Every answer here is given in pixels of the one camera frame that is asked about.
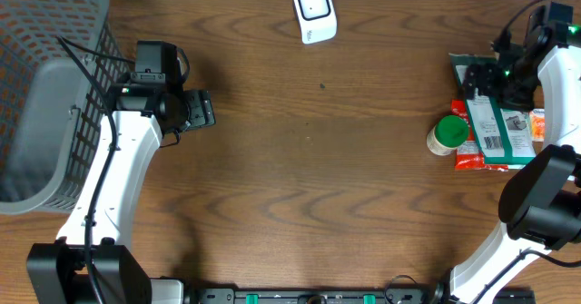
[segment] bottle cap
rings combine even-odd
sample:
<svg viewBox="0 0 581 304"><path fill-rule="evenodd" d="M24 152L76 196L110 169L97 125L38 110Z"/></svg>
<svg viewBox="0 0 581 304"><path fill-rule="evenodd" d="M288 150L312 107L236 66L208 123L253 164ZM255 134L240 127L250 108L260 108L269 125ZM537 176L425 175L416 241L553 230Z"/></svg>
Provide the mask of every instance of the bottle cap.
<svg viewBox="0 0 581 304"><path fill-rule="evenodd" d="M457 148L468 139L470 128L464 119L450 115L436 125L436 139L449 148Z"/></svg>

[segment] white jar with green lid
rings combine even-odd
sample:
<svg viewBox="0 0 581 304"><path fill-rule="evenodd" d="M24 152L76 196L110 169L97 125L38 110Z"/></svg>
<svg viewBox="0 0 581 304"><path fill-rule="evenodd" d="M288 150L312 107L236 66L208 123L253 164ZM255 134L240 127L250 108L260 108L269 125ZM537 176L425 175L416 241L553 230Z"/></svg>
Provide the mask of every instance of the white jar with green lid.
<svg viewBox="0 0 581 304"><path fill-rule="evenodd" d="M428 134L428 148L436 155L449 155L468 139L470 128L464 119L449 115Z"/></svg>

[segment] basket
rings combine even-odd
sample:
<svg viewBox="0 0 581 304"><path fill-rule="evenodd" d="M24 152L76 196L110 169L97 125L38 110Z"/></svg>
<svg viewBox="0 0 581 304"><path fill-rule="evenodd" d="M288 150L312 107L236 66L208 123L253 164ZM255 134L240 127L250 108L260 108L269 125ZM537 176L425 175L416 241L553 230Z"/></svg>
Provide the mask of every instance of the basket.
<svg viewBox="0 0 581 304"><path fill-rule="evenodd" d="M121 56L109 0L0 0L0 213L70 211L91 167L101 105L56 41ZM106 89L122 62L74 49Z"/></svg>

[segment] red package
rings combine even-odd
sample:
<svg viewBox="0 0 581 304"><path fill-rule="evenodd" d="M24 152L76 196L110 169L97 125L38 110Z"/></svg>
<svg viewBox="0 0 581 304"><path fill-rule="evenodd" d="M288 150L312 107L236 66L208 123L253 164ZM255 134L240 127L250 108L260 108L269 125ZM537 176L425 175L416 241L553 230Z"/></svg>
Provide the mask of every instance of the red package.
<svg viewBox="0 0 581 304"><path fill-rule="evenodd" d="M451 109L452 113L464 119L468 126L470 125L470 120L468 118L468 112L466 111L466 105L464 104L464 101L452 100ZM456 151L456 166L454 168L457 171L478 169L489 169L500 172L508 171L507 165L484 163L484 154L482 154L478 148L478 144L474 138L472 128L470 128L468 139L462 145L460 145Z"/></svg>

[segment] brown wood surface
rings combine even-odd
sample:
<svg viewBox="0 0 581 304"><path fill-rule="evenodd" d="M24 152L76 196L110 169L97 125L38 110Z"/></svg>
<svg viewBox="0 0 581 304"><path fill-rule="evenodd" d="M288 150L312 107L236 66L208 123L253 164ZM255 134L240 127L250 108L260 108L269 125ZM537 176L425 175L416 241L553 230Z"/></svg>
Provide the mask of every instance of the brown wood surface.
<svg viewBox="0 0 581 304"><path fill-rule="evenodd" d="M153 157L133 255L150 276L197 284L370 288L402 273L433 284L492 231L512 175L455 172L453 155L426 147L456 95L448 53L490 54L526 1L334 0L337 36L306 46L291 0L111 0L123 52L138 39L182 47L186 87L211 91L217 120ZM35 301L26 255L65 219L0 217L0 301ZM512 285L578 303L580 278L537 261Z"/></svg>

